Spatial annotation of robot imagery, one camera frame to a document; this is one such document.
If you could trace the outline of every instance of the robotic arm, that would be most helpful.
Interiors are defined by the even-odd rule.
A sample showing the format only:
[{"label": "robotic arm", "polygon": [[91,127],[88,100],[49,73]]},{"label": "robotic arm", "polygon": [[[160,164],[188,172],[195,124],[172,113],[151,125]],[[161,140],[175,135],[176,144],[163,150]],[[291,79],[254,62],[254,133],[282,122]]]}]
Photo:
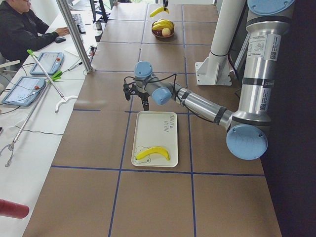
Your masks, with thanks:
[{"label": "robotic arm", "polygon": [[148,110],[149,96],[159,105],[173,99],[200,117],[224,127],[228,132],[227,146],[236,157],[246,160],[259,158],[268,147],[267,136],[271,124],[267,114],[269,99],[275,81],[281,36],[289,31],[294,1],[286,1],[285,4],[282,0],[248,0],[246,30],[250,33],[250,39],[236,112],[179,84],[159,80],[153,74],[151,64],[146,61],[136,64],[134,82],[124,82],[127,100],[131,95],[138,95],[144,110]]}]

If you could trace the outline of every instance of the yellow banana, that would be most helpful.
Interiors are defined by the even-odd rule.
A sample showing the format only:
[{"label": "yellow banana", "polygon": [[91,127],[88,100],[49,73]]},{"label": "yellow banana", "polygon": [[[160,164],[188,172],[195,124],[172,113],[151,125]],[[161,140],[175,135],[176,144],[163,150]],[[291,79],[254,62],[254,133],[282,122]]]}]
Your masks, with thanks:
[{"label": "yellow banana", "polygon": [[162,19],[162,20],[160,20],[160,21],[156,21],[156,22],[154,23],[154,26],[155,26],[155,25],[158,25],[158,24],[166,24],[166,25],[168,25],[168,28],[169,28],[169,29],[172,29],[172,28],[173,28],[173,23],[172,23],[171,21],[169,21],[169,20],[164,20],[164,19]]},{"label": "yellow banana", "polygon": [[163,148],[163,147],[152,147],[152,148],[148,148],[142,152],[140,152],[137,156],[136,159],[143,159],[146,156],[150,155],[150,154],[154,154],[154,153],[158,153],[162,156],[164,156],[167,160],[170,160],[169,157],[169,152],[167,149]]},{"label": "yellow banana", "polygon": [[169,30],[172,30],[172,27],[170,27],[170,25],[168,24],[156,24],[152,27],[152,29],[155,30],[159,30],[159,29],[163,29],[163,28],[169,28]]},{"label": "yellow banana", "polygon": [[168,8],[165,8],[165,7],[158,7],[155,11],[153,11],[152,13],[150,13],[150,17],[153,17],[153,16],[156,16],[158,13],[162,12],[162,11],[165,11],[169,14],[169,10]]}]

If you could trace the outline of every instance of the reacher grabber tool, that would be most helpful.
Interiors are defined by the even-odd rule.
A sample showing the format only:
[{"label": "reacher grabber tool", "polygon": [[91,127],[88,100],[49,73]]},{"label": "reacher grabber tool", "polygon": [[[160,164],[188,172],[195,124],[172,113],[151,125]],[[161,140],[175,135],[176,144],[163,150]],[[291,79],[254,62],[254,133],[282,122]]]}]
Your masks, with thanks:
[{"label": "reacher grabber tool", "polygon": [[46,94],[46,92],[48,91],[49,85],[44,85],[45,88],[43,89],[42,93],[39,95],[38,100],[35,102],[33,108],[31,109],[30,113],[28,114],[28,116],[26,117],[24,123],[22,124],[20,130],[18,131],[18,133],[16,134],[16,136],[14,137],[12,143],[6,145],[5,147],[2,148],[2,150],[0,151],[0,156],[2,155],[2,152],[8,147],[9,151],[11,151],[11,156],[10,159],[8,160],[8,162],[6,163],[6,165],[4,165],[5,167],[9,167],[11,165],[11,161],[13,158],[13,151],[14,151],[14,144],[18,141],[25,125],[27,124],[27,122],[29,121],[32,113],[34,112],[34,110],[36,109],[36,107],[38,106],[38,104],[40,103],[42,97],[44,94]]},{"label": "reacher grabber tool", "polygon": [[66,103],[68,100],[77,99],[78,98],[76,95],[71,95],[71,96],[65,97],[63,95],[63,93],[60,91],[60,89],[58,89],[58,87],[56,86],[54,80],[48,75],[47,71],[44,69],[44,67],[40,64],[40,62],[38,61],[36,56],[33,54],[33,51],[28,49],[27,52],[31,55],[31,57],[34,59],[34,61],[37,63],[37,65],[40,67],[40,69],[43,71],[45,76],[47,76],[47,78],[49,79],[50,83],[52,83],[53,87],[56,89],[56,91],[58,92],[58,94],[61,97],[61,100],[56,104],[55,113],[58,113],[59,106],[61,104]]}]

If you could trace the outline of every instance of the fruit bowl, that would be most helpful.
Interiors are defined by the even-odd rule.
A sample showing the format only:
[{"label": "fruit bowl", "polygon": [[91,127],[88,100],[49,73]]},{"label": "fruit bowl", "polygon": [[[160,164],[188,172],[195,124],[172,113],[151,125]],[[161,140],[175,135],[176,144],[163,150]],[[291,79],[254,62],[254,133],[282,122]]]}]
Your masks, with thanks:
[{"label": "fruit bowl", "polygon": [[170,38],[170,37],[173,37],[173,35],[174,35],[174,24],[173,24],[173,22],[171,22],[171,23],[172,23],[172,28],[170,29],[170,35],[168,35],[168,36],[163,36],[163,35],[162,35],[162,29],[163,29],[163,28],[157,29],[157,30],[153,30],[153,26],[154,26],[154,24],[155,24],[156,22],[157,22],[157,21],[154,21],[154,22],[152,23],[152,33],[153,33],[154,36],[156,36],[156,37],[159,38],[159,39],[168,39],[168,38]]}]

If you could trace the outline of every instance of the white desk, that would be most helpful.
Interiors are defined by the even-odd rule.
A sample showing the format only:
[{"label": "white desk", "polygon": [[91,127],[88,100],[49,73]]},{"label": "white desk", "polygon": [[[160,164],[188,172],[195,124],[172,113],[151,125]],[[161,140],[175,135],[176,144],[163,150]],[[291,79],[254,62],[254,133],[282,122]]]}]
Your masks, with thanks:
[{"label": "white desk", "polygon": [[[92,19],[90,13],[86,14],[87,19]],[[56,17],[48,29],[48,32],[52,32],[56,28],[63,26],[66,26],[66,24],[60,14]],[[87,33],[82,35],[84,44],[96,45],[93,26],[86,25],[85,28]],[[41,52],[61,51],[64,53],[65,59],[61,71],[65,71],[79,60],[79,57],[64,50],[74,45],[70,35],[67,35],[66,39],[65,42],[60,44],[52,43],[41,50]],[[33,59],[28,57],[24,64],[33,62]],[[30,75],[30,69],[30,66],[25,67],[28,75]],[[17,82],[17,80],[24,75],[25,72],[22,69],[19,70],[12,79],[12,82]],[[84,67],[80,65],[74,70],[64,73],[56,84],[65,96],[78,95],[84,79]],[[6,94],[7,92],[4,92],[0,100],[2,100]],[[43,96],[42,101],[25,127],[25,129],[31,131],[42,131],[56,135],[23,131],[14,146],[14,156],[11,166],[4,166],[11,155],[11,151],[9,151],[8,148],[3,151],[0,157],[0,198],[27,205],[30,208],[29,215],[24,219],[0,216],[0,237],[22,236],[29,222],[76,101],[72,99],[62,104],[59,108],[59,112],[56,114],[55,106],[60,99],[57,91],[51,86],[47,94]],[[0,136],[0,149],[12,142],[19,130],[16,126],[21,126],[32,109],[32,106],[33,105],[20,107],[11,113],[0,115],[0,126],[4,128],[3,134]],[[16,107],[17,106],[1,105],[0,109],[2,113],[5,113]]]}]

